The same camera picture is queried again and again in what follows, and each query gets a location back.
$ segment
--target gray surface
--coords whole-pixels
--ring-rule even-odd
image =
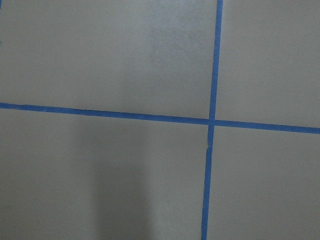
[[[216,117],[320,127],[320,1],[224,0]]]
[[[0,110],[1,240],[195,240],[207,127]]]
[[[0,102],[207,118],[216,0],[4,0]]]
[[[320,239],[320,135],[216,127],[208,240]]]

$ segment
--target gray floor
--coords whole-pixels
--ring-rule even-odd
[[[0,103],[207,119],[216,4],[3,0]],[[319,13],[223,1],[216,119],[320,128]],[[201,239],[207,132],[0,109],[0,240]],[[319,134],[215,127],[207,239],[320,239],[319,156]]]

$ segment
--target blue line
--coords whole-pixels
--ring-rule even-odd
[[[24,111],[47,112],[47,113],[74,114],[74,115],[87,115],[87,116],[121,118],[121,119],[139,119],[139,120],[149,120],[149,121],[159,121],[159,122],[208,125],[208,119],[202,119],[202,118],[182,117],[182,116],[163,116],[163,115],[129,113],[129,112],[118,112],[118,111],[80,110],[80,109],[74,109],[74,108],[55,107],[55,106],[17,105],[17,104],[0,102],[0,109],[16,109],[16,110],[24,110]]]
[[[202,240],[207,239],[207,233],[208,233],[208,216],[209,216],[209,202],[210,202],[212,152],[214,147],[214,132],[215,132],[215,118],[216,118],[222,9],[223,9],[223,0],[217,0],[216,17],[215,17],[215,33],[214,33],[213,66],[212,66],[212,79],[211,79],[210,110],[209,110],[209,123],[208,123],[208,136],[207,136],[208,148],[206,150],[206,157],[205,157],[204,191],[203,191],[202,222],[201,222],[201,239]]]
[[[307,126],[290,126],[290,125],[278,125],[278,124],[243,122],[243,121],[225,121],[225,120],[215,120],[214,125],[221,126],[221,127],[274,130],[274,131],[295,132],[295,133],[305,133],[305,134],[320,134],[320,128],[307,127]]]

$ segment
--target vertical blue line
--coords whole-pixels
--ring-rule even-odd
[[[216,17],[215,17],[215,33],[214,33],[214,50],[213,50],[213,66],[212,66],[212,79],[211,79],[209,124],[208,124],[208,136],[207,136],[208,137],[208,148],[206,150],[206,157],[205,157],[201,240],[206,240],[207,233],[208,233],[208,215],[209,215],[209,201],[210,201],[212,152],[213,152],[213,147],[214,147],[214,132],[215,132],[215,119],[216,119],[216,102],[217,102],[217,87],[218,87],[218,70],[219,70],[219,55],[220,55],[222,8],[223,8],[223,0],[217,0]]]

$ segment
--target blue tape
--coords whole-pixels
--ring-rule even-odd
[[[139,119],[139,120],[149,120],[149,121],[159,121],[159,122],[208,125],[208,119],[203,119],[203,118],[182,117],[182,116],[163,116],[163,115],[117,112],[117,111],[80,110],[80,109],[74,109],[74,108],[55,107],[55,106],[17,105],[17,104],[0,102],[0,109],[16,109],[16,110],[24,110],[24,111],[47,112],[47,113],[74,114],[74,115],[87,115],[87,116],[108,117],[108,118]]]
[[[290,126],[290,125],[278,125],[278,124],[243,122],[243,121],[225,121],[225,120],[215,120],[214,125],[221,126],[221,127],[274,130],[274,131],[295,132],[295,133],[305,133],[305,134],[320,134],[320,128],[307,127],[307,126]]]
[[[202,222],[201,222],[201,239],[202,240],[207,239],[207,233],[208,233],[208,216],[209,216],[209,201],[210,201],[212,152],[214,147],[214,132],[215,132],[215,118],[216,118],[222,9],[223,9],[223,0],[217,0],[216,16],[215,16],[215,33],[214,33],[214,52],[213,52],[212,78],[211,78],[210,110],[209,110],[209,123],[208,123],[208,136],[207,136],[208,148],[206,150],[206,156],[205,156],[204,191],[203,191]]]

